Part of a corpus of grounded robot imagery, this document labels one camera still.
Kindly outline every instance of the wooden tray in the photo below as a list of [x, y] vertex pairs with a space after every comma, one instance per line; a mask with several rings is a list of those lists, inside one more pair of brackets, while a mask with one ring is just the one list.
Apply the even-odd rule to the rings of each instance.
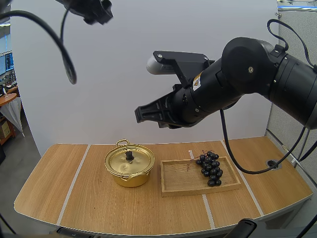
[[219, 157], [223, 170], [220, 186], [209, 187], [208, 177], [201, 173], [202, 167], [192, 160], [163, 160], [160, 162], [162, 197], [189, 196], [239, 189], [241, 183], [227, 157]]

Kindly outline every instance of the computer monitor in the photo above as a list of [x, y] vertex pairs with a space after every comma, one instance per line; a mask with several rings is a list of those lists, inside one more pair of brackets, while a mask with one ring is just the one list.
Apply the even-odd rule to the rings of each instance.
[[14, 69], [12, 53], [5, 55], [5, 68], [6, 71]]
[[0, 57], [0, 75], [6, 72], [5, 56]]

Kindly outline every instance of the warning label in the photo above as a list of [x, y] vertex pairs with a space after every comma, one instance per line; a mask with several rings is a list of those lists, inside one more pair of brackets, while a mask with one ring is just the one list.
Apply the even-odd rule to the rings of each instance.
[[202, 73], [198, 74], [193, 81], [193, 90], [195, 91], [196, 89], [198, 89], [200, 87], [200, 75]]

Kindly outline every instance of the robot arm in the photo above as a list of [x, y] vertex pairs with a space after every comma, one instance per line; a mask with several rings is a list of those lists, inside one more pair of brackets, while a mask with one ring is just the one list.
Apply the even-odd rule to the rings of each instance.
[[[111, 2], [109, 0], [56, 0], [64, 5], [73, 14], [82, 16], [87, 24], [99, 22], [107, 23], [112, 17]], [[0, 0], [0, 12], [12, 2], [12, 0]]]
[[135, 110], [137, 122], [159, 127], [191, 127], [244, 94], [259, 93], [308, 129], [317, 128], [317, 72], [283, 47], [239, 37], [210, 61], [203, 54], [154, 52], [147, 69], [175, 73], [181, 84], [173, 92]]

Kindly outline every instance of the white backdrop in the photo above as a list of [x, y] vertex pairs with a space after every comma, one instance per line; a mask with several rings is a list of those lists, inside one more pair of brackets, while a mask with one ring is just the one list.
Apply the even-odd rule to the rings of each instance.
[[[23, 107], [40, 154], [55, 143], [169, 143], [221, 140], [219, 113], [193, 128], [159, 129], [136, 123], [134, 110], [170, 92], [175, 75], [154, 76], [146, 62], [155, 50], [221, 57], [239, 36], [276, 44], [266, 29], [275, 18], [276, 0], [113, 0], [114, 18], [104, 26], [87, 25], [69, 14], [64, 42], [78, 83], [65, 75], [50, 37], [23, 18], [11, 21], [15, 71]], [[43, 18], [56, 32], [65, 11], [53, 0], [15, 0], [13, 9]], [[247, 95], [226, 112], [230, 138], [264, 135], [270, 102]]]

